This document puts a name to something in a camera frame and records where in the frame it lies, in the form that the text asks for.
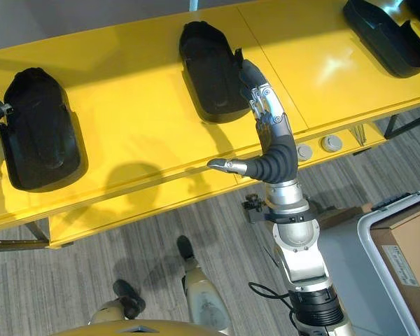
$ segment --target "table leg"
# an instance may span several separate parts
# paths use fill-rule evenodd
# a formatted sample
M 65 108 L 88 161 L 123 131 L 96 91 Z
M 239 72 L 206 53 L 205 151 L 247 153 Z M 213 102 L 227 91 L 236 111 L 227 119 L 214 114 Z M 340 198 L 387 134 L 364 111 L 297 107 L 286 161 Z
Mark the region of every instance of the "table leg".
M 386 138 L 387 140 L 392 139 L 396 137 L 397 135 L 400 135 L 420 125 L 420 118 L 417 118 L 407 123 L 406 125 L 403 125 L 397 129 L 393 129 L 395 126 L 395 122 L 397 121 L 397 118 L 398 118 L 398 114 L 395 114 L 395 115 L 392 115 L 391 119 L 389 120 L 389 124 L 387 125 L 387 128 L 386 128 L 386 132 L 384 133 L 384 138 Z
M 37 223 L 30 222 L 25 224 L 29 231 L 36 238 L 35 240 L 0 240 L 0 252 L 2 251 L 19 251 L 19 250 L 33 250 L 44 249 L 50 243 L 49 238 L 40 229 Z

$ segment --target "black cable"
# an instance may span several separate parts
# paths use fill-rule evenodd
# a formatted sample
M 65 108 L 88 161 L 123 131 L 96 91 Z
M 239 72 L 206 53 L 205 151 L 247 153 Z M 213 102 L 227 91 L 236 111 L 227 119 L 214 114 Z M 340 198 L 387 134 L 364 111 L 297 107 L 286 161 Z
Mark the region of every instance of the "black cable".
M 257 295 L 259 295 L 263 298 L 282 301 L 287 306 L 287 308 L 289 308 L 289 320 L 293 324 L 294 328 L 297 329 L 297 326 L 295 325 L 295 322 L 294 322 L 294 319 L 293 319 L 294 308 L 289 303 L 287 303 L 287 301 L 285 301 L 285 298 L 288 298 L 289 294 L 280 295 L 280 294 L 274 292 L 271 288 L 268 288 L 268 287 L 262 285 L 261 283 L 256 283 L 256 282 L 249 282 L 248 286 L 255 294 L 257 294 Z M 272 295 L 261 293 L 258 289 L 256 289 L 256 287 L 259 287 L 259 288 L 263 289 L 264 291 L 267 291 L 267 292 L 271 293 Z

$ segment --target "gray round knob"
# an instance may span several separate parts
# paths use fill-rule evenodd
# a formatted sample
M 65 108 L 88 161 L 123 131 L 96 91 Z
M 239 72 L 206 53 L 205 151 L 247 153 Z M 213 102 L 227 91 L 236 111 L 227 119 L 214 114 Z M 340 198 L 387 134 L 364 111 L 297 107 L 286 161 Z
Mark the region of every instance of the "gray round knob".
M 307 161 L 313 156 L 313 150 L 308 145 L 301 143 L 297 145 L 297 158 L 299 161 Z
M 328 135 L 322 139 L 322 147 L 327 152 L 337 152 L 342 148 L 342 140 L 337 135 Z

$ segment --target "gray wall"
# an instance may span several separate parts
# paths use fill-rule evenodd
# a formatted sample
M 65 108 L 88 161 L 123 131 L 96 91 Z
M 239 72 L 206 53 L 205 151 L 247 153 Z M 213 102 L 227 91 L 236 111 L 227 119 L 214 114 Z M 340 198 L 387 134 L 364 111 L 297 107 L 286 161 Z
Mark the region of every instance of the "gray wall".
M 199 8 L 246 0 L 199 0 Z M 0 48 L 188 11 L 189 0 L 0 0 Z

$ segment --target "white label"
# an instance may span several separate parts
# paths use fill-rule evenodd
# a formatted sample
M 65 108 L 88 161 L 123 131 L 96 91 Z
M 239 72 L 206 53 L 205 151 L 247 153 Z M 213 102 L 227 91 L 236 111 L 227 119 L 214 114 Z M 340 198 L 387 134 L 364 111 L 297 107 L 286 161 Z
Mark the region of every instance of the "white label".
M 419 287 L 412 269 L 407 263 L 403 253 L 396 245 L 382 245 L 387 258 L 391 261 L 393 270 L 398 275 L 400 282 L 406 286 Z

